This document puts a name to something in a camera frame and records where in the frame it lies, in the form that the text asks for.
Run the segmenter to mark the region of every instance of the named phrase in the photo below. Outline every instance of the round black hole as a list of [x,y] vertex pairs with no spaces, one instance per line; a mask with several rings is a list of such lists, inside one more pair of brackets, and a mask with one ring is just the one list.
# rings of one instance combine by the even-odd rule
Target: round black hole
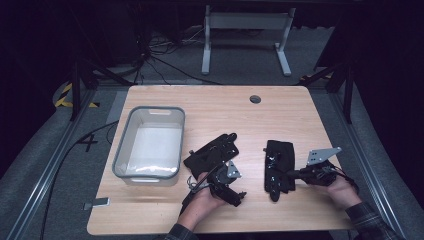
[[258,104],[258,103],[261,102],[261,98],[257,95],[252,95],[252,96],[250,96],[250,101],[252,103]]

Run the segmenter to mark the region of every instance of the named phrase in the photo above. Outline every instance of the hand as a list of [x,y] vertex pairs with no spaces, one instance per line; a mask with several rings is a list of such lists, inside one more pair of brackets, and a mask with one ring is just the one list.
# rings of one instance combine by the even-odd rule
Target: hand
[[[206,172],[201,173],[198,179],[203,179]],[[213,210],[225,205],[226,202],[218,197],[214,197],[208,187],[197,192],[190,204],[178,218],[177,223],[183,225],[190,231],[205,219]]]
[[315,189],[328,193],[331,199],[344,210],[362,202],[355,188],[346,179],[338,175],[336,180],[328,187],[312,186]]

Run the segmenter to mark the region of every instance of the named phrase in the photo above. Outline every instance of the plaid sleeve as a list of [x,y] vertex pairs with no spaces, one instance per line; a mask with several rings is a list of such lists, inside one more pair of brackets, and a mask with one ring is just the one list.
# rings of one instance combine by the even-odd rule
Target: plaid sleeve
[[347,215],[355,225],[356,230],[363,240],[397,240],[404,239],[391,229],[386,222],[378,215],[371,206],[360,203],[346,209]]
[[199,240],[196,235],[184,226],[175,224],[164,240]]

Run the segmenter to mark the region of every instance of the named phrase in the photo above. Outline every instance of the gray container rim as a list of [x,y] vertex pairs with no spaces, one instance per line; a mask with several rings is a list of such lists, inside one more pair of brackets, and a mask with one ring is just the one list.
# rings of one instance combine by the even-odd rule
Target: gray container rim
[[164,107],[164,106],[137,106],[134,107],[133,109],[131,109],[130,113],[128,114],[128,119],[127,122],[125,123],[125,127],[124,127],[124,132],[119,141],[119,145],[118,145],[118,149],[116,150],[114,159],[113,159],[113,164],[112,164],[112,172],[115,174],[115,176],[119,177],[119,178],[157,178],[157,179],[163,179],[163,180],[167,180],[167,179],[171,179],[173,177],[175,177],[175,175],[178,174],[178,172],[180,171],[180,165],[181,165],[181,151],[182,151],[182,147],[180,147],[180,156],[178,159],[178,166],[177,166],[177,171],[175,171],[174,174],[170,175],[170,176],[158,176],[158,175],[120,175],[117,172],[115,172],[115,165],[116,165],[116,161],[118,160],[118,155],[119,152],[121,151],[121,146],[122,146],[122,142],[124,141],[124,137],[125,137],[125,133],[127,132],[127,128],[128,128],[128,124],[129,121],[131,119],[132,114],[139,110],[139,109],[163,109],[163,110],[178,110],[180,112],[183,113],[183,125],[182,125],[182,134],[181,134],[181,145],[183,144],[183,140],[184,140],[184,126],[185,126],[185,112],[182,108],[180,107]]

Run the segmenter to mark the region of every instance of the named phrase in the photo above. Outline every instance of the plastic container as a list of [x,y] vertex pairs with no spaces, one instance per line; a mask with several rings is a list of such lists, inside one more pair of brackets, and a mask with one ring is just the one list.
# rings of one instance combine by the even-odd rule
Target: plastic container
[[116,152],[113,173],[130,185],[174,185],[184,123],[185,113],[178,107],[134,108]]

